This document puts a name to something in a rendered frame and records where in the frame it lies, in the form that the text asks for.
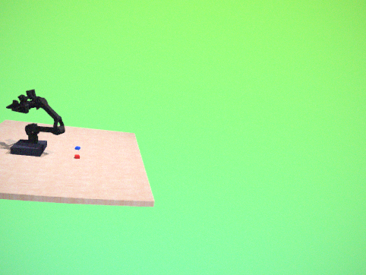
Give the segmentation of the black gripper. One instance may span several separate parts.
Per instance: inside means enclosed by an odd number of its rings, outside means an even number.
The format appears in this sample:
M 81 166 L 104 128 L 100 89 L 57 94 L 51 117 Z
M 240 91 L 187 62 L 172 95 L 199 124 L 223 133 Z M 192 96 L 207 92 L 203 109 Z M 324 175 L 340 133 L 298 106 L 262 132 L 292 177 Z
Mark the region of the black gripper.
M 30 101 L 29 101 L 29 103 L 24 104 L 23 102 L 19 103 L 17 100 L 13 100 L 13 103 L 6 106 L 6 108 L 11 109 L 11 111 L 28 114 L 29 109 L 32 108 L 32 104 Z

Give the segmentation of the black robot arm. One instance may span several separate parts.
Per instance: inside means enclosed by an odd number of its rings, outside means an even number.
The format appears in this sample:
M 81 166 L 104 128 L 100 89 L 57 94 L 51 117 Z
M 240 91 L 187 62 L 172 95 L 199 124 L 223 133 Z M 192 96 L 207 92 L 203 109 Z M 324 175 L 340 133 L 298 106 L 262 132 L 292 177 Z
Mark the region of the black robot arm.
M 36 96 L 35 89 L 26 90 L 26 94 L 27 96 L 23 94 L 18 96 L 20 103 L 23 102 L 24 104 L 27 104 L 29 103 L 29 101 L 27 102 L 27 100 L 30 99 L 32 108 L 36 108 L 36 110 L 38 110 L 39 108 L 44 109 L 46 113 L 48 113 L 50 117 L 54 119 L 53 127 L 38 126 L 37 123 L 27 124 L 24 129 L 28 135 L 27 143 L 37 143 L 37 134 L 39 134 L 41 131 L 51 132 L 55 135 L 63 134 L 65 132 L 65 127 L 64 122 L 62 121 L 62 117 L 58 115 L 51 106 L 48 105 L 48 101 L 43 97 Z M 60 124 L 60 126 L 58 126 L 58 124 Z

